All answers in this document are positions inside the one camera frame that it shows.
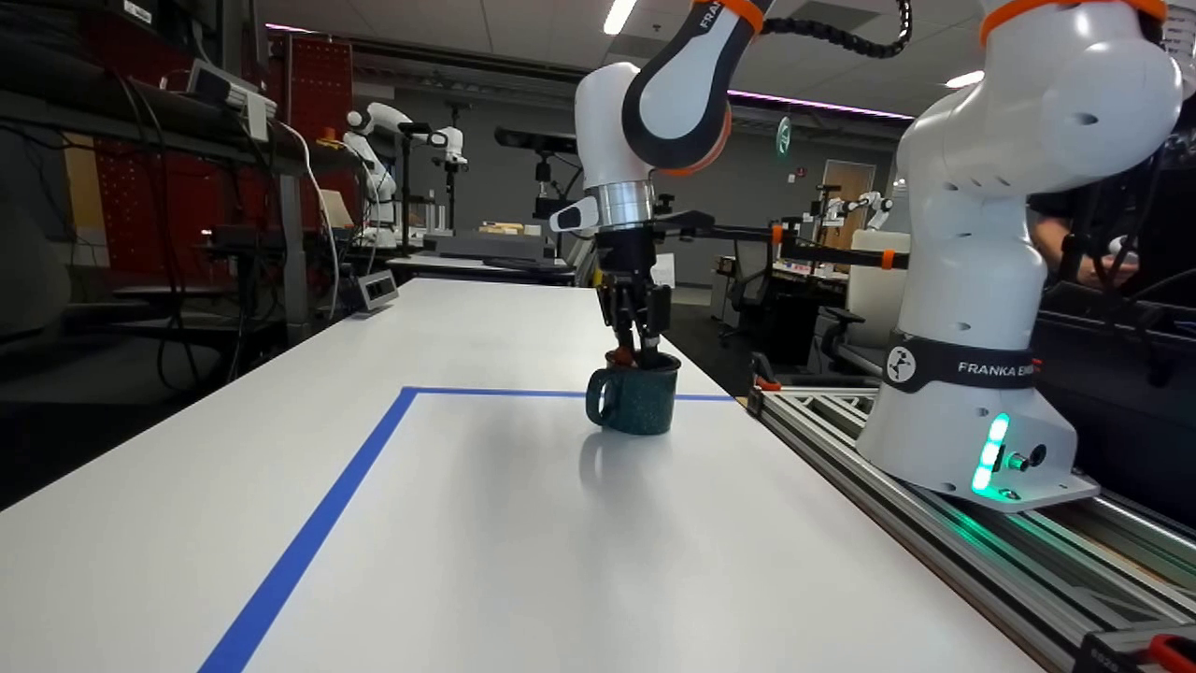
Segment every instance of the ceiling light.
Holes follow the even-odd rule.
[[[945,88],[974,88],[981,82],[982,82],[982,70],[964,70],[964,73],[945,78]]]
[[[728,95],[756,102],[756,105],[815,109],[815,113],[833,113],[833,114],[911,123],[911,114],[889,113],[889,109],[856,109],[856,105],[833,105],[833,102],[812,102],[812,95],[779,95],[779,92],[761,92],[761,88],[728,88]]]
[[[601,21],[601,34],[626,34],[633,11],[637,11],[637,0],[614,0]]]

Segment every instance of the metal rail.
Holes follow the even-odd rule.
[[[1196,543],[1126,503],[1002,515],[908,489],[860,452],[870,388],[756,391],[761,418],[1048,670],[1091,635],[1196,623]]]

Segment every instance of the white table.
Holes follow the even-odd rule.
[[[1031,670],[696,366],[595,434],[605,347],[580,286],[399,286],[7,507],[0,670]]]

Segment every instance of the mug handle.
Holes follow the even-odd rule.
[[[590,413],[590,423],[601,423],[601,407],[599,407],[599,399],[601,399],[601,388],[609,386],[609,368],[595,368],[590,372],[590,386],[587,386],[587,413]]]

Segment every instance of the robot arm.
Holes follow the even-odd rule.
[[[764,31],[769,0],[696,4],[673,46],[643,70],[609,62],[577,88],[587,195],[549,217],[552,232],[599,232],[599,286],[616,332],[614,366],[656,366],[668,286],[656,270],[656,166],[703,166],[728,135],[728,78]]]
[[[696,4],[643,70],[609,62],[580,82],[577,141],[587,195],[549,217],[556,232],[643,227],[656,217],[656,166],[696,171],[717,159],[734,127],[728,78],[766,6],[769,0]]]
[[[366,135],[343,132],[343,150],[363,159],[366,171],[366,227],[393,227],[399,195],[398,178],[386,171]]]
[[[1118,176],[1172,135],[1177,62],[1150,46],[1164,0],[987,0],[987,78],[901,136],[911,270],[901,342],[860,436],[876,468],[1021,512],[1094,494],[1077,431],[1040,394],[1042,256],[1030,195]]]

